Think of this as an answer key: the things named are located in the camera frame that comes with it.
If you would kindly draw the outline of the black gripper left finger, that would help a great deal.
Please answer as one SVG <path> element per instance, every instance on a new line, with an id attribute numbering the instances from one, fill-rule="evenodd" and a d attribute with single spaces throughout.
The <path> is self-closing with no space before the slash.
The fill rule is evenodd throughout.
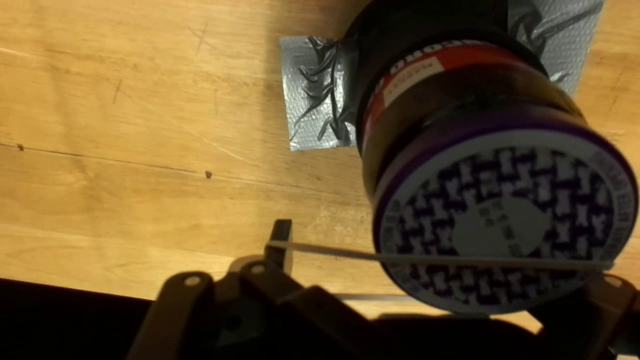
<path id="1" fill-rule="evenodd" d="M 368 360 L 375 324 L 286 270 L 285 250 L 170 276 L 126 360 Z"/>

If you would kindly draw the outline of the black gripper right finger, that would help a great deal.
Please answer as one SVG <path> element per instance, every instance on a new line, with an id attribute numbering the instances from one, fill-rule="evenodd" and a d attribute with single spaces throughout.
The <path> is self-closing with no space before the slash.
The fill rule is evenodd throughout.
<path id="1" fill-rule="evenodd" d="M 640 360 L 640 291 L 620 276 L 531 308 L 550 360 Z"/>

